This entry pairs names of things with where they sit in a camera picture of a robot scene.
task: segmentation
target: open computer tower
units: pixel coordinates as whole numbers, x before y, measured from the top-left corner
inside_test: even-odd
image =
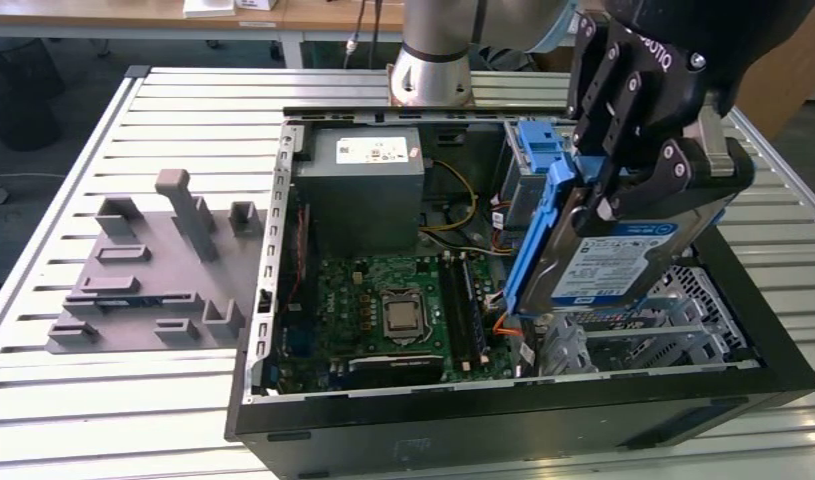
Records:
[[[815,390],[715,227],[634,310],[503,318],[554,113],[285,112],[227,420],[280,478],[674,445]]]

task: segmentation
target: ram slot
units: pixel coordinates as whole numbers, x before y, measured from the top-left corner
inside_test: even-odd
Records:
[[[451,359],[455,366],[466,372],[470,371],[470,331],[467,329],[466,316],[462,313],[462,301],[459,292],[462,282],[458,281],[458,269],[452,265],[454,258],[439,256],[439,288],[443,299],[443,312],[446,314],[446,328],[448,330],[448,344],[451,348]]]
[[[482,322],[482,307],[478,304],[478,298],[475,296],[474,284],[472,284],[472,273],[470,272],[470,262],[460,257],[460,272],[463,276],[463,283],[466,285],[467,303],[466,313],[467,322],[470,325],[470,337],[472,339],[472,361],[486,365],[490,363],[487,358],[487,339],[484,338],[484,325]]]

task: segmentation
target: screw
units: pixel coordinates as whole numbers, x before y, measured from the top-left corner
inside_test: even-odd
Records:
[[[692,53],[691,58],[688,59],[688,64],[694,70],[700,70],[706,67],[706,58],[699,53]]]

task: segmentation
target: motherboard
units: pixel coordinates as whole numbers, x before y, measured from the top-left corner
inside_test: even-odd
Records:
[[[316,314],[287,327],[281,393],[512,376],[483,255],[327,259]]]

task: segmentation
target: white label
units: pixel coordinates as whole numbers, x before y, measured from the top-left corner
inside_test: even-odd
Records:
[[[528,365],[535,364],[535,351],[528,345],[526,345],[526,342],[519,344],[519,356],[523,360],[526,360]]]
[[[336,163],[407,162],[406,137],[343,138],[336,143]]]
[[[636,228],[643,235],[634,234]],[[632,225],[620,235],[583,239],[552,298],[574,298],[572,304],[590,305],[600,297],[626,294],[647,268],[647,252],[668,241],[675,229],[672,224],[650,229],[646,224]]]
[[[492,212],[492,228],[496,230],[504,230],[504,214]]]
[[[240,27],[276,28],[273,22],[237,22]]]

